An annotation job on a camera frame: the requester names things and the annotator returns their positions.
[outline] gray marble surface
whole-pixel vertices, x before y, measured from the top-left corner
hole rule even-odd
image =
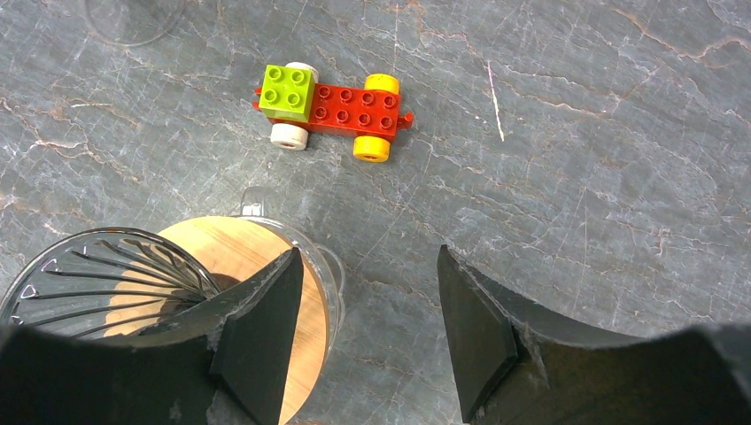
[[[124,49],[76,1],[0,0],[0,290],[63,236],[159,231],[272,188],[350,279],[301,423],[459,423],[442,243],[603,328],[751,320],[749,5],[190,0]],[[334,136],[268,142],[253,88],[291,60],[401,79],[416,122],[389,162]]]

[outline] wooden lid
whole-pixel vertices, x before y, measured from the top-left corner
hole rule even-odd
[[[160,236],[177,244],[195,257],[220,285],[243,282],[282,252],[291,248],[283,237],[261,225],[233,217],[201,217],[177,223],[159,232]],[[292,343],[290,368],[284,390],[280,423],[289,421],[305,403],[323,368],[328,347],[328,308],[319,277],[304,258],[303,294],[300,301],[298,326]],[[122,282],[119,289],[132,283]],[[111,305],[133,302],[127,296],[117,296]],[[161,305],[150,305],[158,311]],[[110,313],[108,322],[120,321],[134,314],[124,310]],[[130,333],[150,321],[138,321],[112,328],[107,335]]]

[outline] lime green lego brick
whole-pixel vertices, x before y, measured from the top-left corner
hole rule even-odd
[[[308,122],[314,88],[309,69],[269,65],[263,77],[259,108],[268,118]]]

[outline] toy car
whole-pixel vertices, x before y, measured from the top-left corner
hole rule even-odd
[[[368,162],[389,158],[397,131],[412,126],[411,112],[399,115],[399,80],[383,73],[370,75],[364,89],[318,82],[310,65],[291,62],[269,65],[253,107],[273,124],[271,143],[302,151],[309,132],[354,137],[352,154]]]

